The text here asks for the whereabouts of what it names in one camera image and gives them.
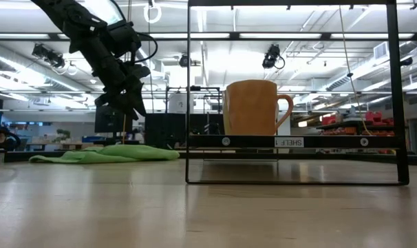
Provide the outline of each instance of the green cloth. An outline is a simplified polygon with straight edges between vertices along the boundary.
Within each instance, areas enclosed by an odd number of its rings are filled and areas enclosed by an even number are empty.
[[[110,145],[88,147],[79,152],[66,152],[60,158],[33,156],[31,163],[128,163],[136,161],[170,161],[180,157],[177,151],[158,149],[146,145]]]

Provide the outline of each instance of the orange mug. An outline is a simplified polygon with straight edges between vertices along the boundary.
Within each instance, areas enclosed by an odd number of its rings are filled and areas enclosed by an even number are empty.
[[[226,135],[275,135],[294,108],[291,97],[277,95],[277,85],[266,80],[232,83],[222,99]],[[288,111],[276,123],[279,99],[287,100]]]

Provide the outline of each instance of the shelving unit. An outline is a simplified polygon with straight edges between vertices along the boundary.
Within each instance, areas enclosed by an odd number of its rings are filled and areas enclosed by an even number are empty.
[[[187,9],[187,54],[191,53],[191,8],[200,6],[307,6],[307,5],[361,5],[378,4],[387,6],[387,29],[391,66],[392,102],[395,136],[213,136],[189,135],[190,126],[190,76],[191,65],[187,65],[187,111],[186,111],[186,171],[189,184],[260,184],[260,185],[407,185],[409,168],[405,143],[405,119],[403,91],[400,72],[398,21],[395,0],[189,0]],[[190,151],[205,147],[217,149],[234,148],[343,148],[343,149],[395,149],[397,180],[393,182],[345,182],[345,181],[260,181],[260,180],[190,180]]]

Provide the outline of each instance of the mug handle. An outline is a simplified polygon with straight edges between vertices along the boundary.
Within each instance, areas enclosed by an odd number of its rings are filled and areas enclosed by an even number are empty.
[[[285,95],[285,94],[278,95],[277,100],[279,99],[285,99],[288,102],[288,111],[285,113],[284,117],[282,117],[279,121],[277,121],[275,133],[279,129],[280,125],[282,125],[282,123],[291,115],[292,109],[294,109],[294,102],[292,101],[290,96]]]

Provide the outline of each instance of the shelf label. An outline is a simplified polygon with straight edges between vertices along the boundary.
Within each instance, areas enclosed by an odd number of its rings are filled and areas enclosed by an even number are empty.
[[[303,137],[275,137],[275,147],[303,148],[305,143]]]

